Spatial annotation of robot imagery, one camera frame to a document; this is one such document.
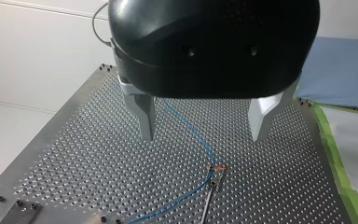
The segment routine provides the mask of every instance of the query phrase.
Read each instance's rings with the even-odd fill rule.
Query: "black cable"
[[[107,3],[103,4],[103,6],[101,6],[94,14],[94,16],[92,17],[92,30],[94,31],[95,36],[97,36],[97,38],[103,43],[105,44],[107,47],[112,47],[112,45],[110,44],[109,41],[104,41],[100,38],[100,36],[97,34],[97,31],[95,30],[95,17],[97,17],[98,13],[100,13],[100,11],[107,6]]]

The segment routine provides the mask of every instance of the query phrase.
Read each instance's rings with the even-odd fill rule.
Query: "blue surface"
[[[358,40],[316,38],[298,86],[297,97],[358,107]]]

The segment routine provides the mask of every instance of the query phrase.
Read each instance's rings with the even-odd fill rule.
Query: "green tape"
[[[344,202],[351,222],[357,224],[358,193],[351,187],[351,181],[348,178],[347,173],[345,172],[345,168],[342,163],[341,157],[339,156],[339,150],[334,136],[331,132],[330,124],[328,123],[327,117],[325,116],[323,110],[318,104],[313,102],[312,105],[317,117],[317,122],[319,125],[322,142],[324,143],[324,149],[327,155],[327,159],[330,162],[333,177],[335,178],[337,190],[341,196],[342,202]]]

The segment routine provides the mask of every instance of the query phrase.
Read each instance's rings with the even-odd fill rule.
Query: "blue cable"
[[[191,130],[191,132],[196,135],[197,139],[202,143],[202,145],[204,146],[204,148],[207,150],[210,158],[211,158],[211,163],[212,163],[212,167],[215,167],[215,158],[214,158],[214,154],[213,151],[211,149],[211,147],[208,145],[208,143],[205,142],[205,140],[202,138],[202,136],[199,134],[199,132],[197,131],[197,129],[190,123],[188,122],[181,114],[179,114],[179,112],[170,104],[168,104],[168,102],[166,100],[162,100],[162,102],[165,104],[165,106],[177,117],[179,118],[179,120],[181,120],[188,129]],[[141,222],[144,220],[148,220],[150,218],[153,217],[157,217],[171,209],[173,209],[175,206],[177,206],[178,204],[180,204],[181,202],[187,200],[188,198],[190,198],[191,196],[195,195],[200,189],[202,189],[209,181],[211,181],[213,176],[213,170],[210,170],[206,179],[195,189],[193,189],[192,191],[190,191],[185,197],[177,200],[176,202],[173,202],[172,204],[170,204],[169,206],[157,211],[156,213],[144,216],[144,217],[140,217],[137,218],[133,221],[131,221],[130,223],[137,223],[137,222]]]

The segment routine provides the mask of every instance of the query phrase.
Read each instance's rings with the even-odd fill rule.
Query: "white wall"
[[[318,36],[358,39],[358,0],[321,0]]]
[[[91,16],[101,0],[0,0],[0,102],[57,111],[100,63],[114,64]],[[322,0],[318,36],[358,38],[358,0]],[[97,20],[109,38],[106,11]]]
[[[57,111],[101,63],[113,53],[91,18],[0,4],[0,102]]]

